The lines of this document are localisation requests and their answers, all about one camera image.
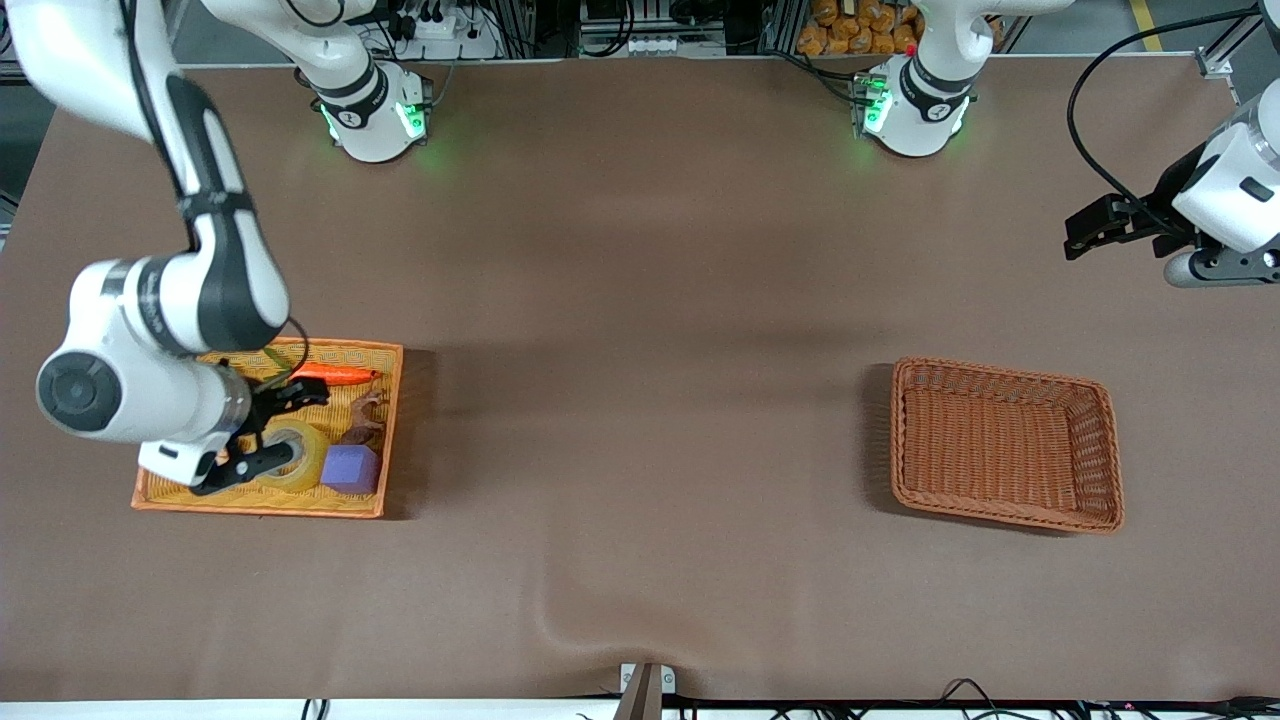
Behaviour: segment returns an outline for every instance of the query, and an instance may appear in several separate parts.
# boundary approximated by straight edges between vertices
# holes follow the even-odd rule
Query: orange basket
[[[275,338],[269,346],[282,357],[296,363],[302,356],[301,338]],[[225,357],[232,368],[246,377],[264,380],[280,372],[264,352],[214,352],[201,357],[216,363]],[[287,492],[251,480],[214,495],[197,496],[191,489],[138,468],[132,506],[138,510],[177,510],[186,512],[234,512],[241,515],[308,515],[320,518],[381,518],[387,500],[387,473],[392,460],[392,438],[399,402],[401,370],[404,348],[385,342],[311,338],[307,360],[325,365],[343,365],[378,370],[380,377],[358,386],[329,388],[329,405],[303,407],[282,415],[302,420],[337,442],[351,427],[351,402],[370,389],[380,389],[383,401],[372,407],[370,418],[384,423],[381,438],[371,443],[381,468],[378,489],[366,495],[344,495],[325,486],[305,492]]]
[[[1096,382],[904,357],[892,410],[908,507],[1074,533],[1124,523],[1115,414]]]

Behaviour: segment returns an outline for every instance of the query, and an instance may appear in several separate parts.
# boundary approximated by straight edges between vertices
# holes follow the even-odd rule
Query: gray floor
[[[1147,0],[1157,26],[1251,4],[1252,0]],[[1078,0],[1061,13],[1034,18],[1015,53],[1096,54],[1137,29],[1130,0]],[[1212,42],[1224,29],[1219,24],[1180,31],[1162,36],[1161,44],[1169,51],[1194,50]],[[1133,44],[1126,50],[1142,51],[1143,46]],[[287,61],[262,40],[214,19],[198,0],[187,3],[174,55],[179,63],[192,65]],[[1242,46],[1233,65],[1233,81],[1242,100],[1280,77],[1280,54],[1265,32],[1256,32]],[[50,104],[31,88],[0,87],[0,190],[20,197],[51,114]]]

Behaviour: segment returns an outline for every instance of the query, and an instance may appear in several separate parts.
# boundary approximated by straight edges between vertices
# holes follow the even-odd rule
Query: brown table surface
[[[77,272],[183,243],[151,149],[59,114],[0,255],[0,697],[579,694],[635,659],[704,697],[1274,693],[1280,296],[1064,261],[1106,190],[1083,64],[992,61],[924,160],[778,61],[462,68],[385,165],[288,70],[197,73],[294,314],[415,350],[385,521],[133,511],[136,448],[40,416]],[[1229,109],[1116,59],[1080,120],[1144,192]],[[909,354],[1105,383],[1125,528],[899,509]]]

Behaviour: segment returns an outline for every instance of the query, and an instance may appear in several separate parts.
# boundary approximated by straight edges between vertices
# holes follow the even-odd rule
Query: basket rim
[[[940,366],[956,370],[968,370],[975,373],[986,373],[1005,378],[1018,378],[1018,379],[1030,379],[1041,382],[1056,382],[1070,384],[1074,387],[1080,387],[1092,391],[1094,401],[1098,407],[1098,414],[1102,418],[1103,424],[1103,438],[1105,438],[1105,451],[1106,451],[1106,469],[1107,469],[1107,489],[1108,493],[1115,498],[1115,512],[1111,518],[1106,520],[1089,521],[1079,518],[1076,521],[1068,520],[1042,520],[1038,518],[1030,518],[1025,515],[1015,515],[1010,512],[1002,512],[998,510],[970,510],[961,509],[954,505],[946,505],[938,501],[927,501],[920,496],[925,495],[920,491],[910,489],[906,487],[906,379],[908,375],[922,366]],[[925,510],[931,512],[941,512],[946,515],[959,515],[965,518],[977,518],[984,520],[997,520],[1002,523],[1010,523],[1016,525],[1027,525],[1036,528],[1048,528],[1055,530],[1069,530],[1080,533],[1093,533],[1093,534],[1111,534],[1119,530],[1124,525],[1125,520],[1125,506],[1124,506],[1124,487],[1120,474],[1120,448],[1116,441],[1116,423],[1115,423],[1115,409],[1111,405],[1111,393],[1107,392],[1101,383],[1091,380],[1088,378],[1080,378],[1074,375],[1064,375],[1057,373],[1038,373],[1027,370],[1015,370],[1010,368],[1001,368],[997,365],[986,365],[980,363],[966,363],[963,360],[947,360],[943,357],[931,357],[931,356],[905,356],[893,364],[893,379],[892,379],[892,402],[890,414],[890,489],[893,492],[893,497],[906,507],[913,507],[916,510]],[[927,493],[938,496],[942,493]],[[975,498],[972,496],[959,496],[952,495],[950,497],[963,497],[970,501],[979,501],[982,498]]]
[[[340,345],[343,347],[364,347],[369,350],[385,350],[396,355],[396,369],[392,373],[392,387],[397,388],[396,392],[390,393],[390,404],[387,407],[387,428],[383,430],[383,452],[381,455],[381,477],[378,483],[378,492],[374,495],[374,506],[369,510],[360,512],[342,512],[334,510],[297,510],[297,509],[282,509],[282,507],[253,507],[251,511],[246,511],[243,507],[220,507],[220,506],[201,506],[201,505],[174,505],[169,502],[157,502],[147,496],[147,471],[146,469],[138,466],[137,477],[133,480],[133,497],[129,501],[129,506],[134,510],[159,510],[169,512],[212,512],[221,515],[292,515],[292,516],[305,516],[305,518],[338,518],[349,520],[371,520],[381,518],[385,512],[387,503],[387,482],[389,480],[390,471],[390,459],[392,459],[392,445],[396,441],[396,420],[399,418],[399,384],[402,373],[404,370],[404,346],[397,342],[381,342],[374,340],[344,340],[333,337],[307,337],[306,341],[301,337],[292,336],[276,336],[271,338],[273,343],[288,345],[298,342],[310,342],[311,347],[323,345]]]

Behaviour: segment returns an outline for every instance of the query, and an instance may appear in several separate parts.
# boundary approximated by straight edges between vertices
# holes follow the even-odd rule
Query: yellow tape
[[[1147,0],[1129,0],[1129,8],[1133,10],[1133,19],[1138,23],[1139,31],[1148,31],[1156,27],[1156,20],[1151,18],[1151,8],[1147,8]],[[1148,53],[1164,53],[1165,50],[1165,46],[1160,44],[1158,35],[1143,37],[1142,46]]]
[[[266,424],[262,432],[266,445],[287,442],[293,452],[302,452],[301,460],[276,468],[257,477],[259,484],[284,492],[306,492],[320,484],[324,459],[329,452],[329,438],[320,430],[289,418],[278,418]]]

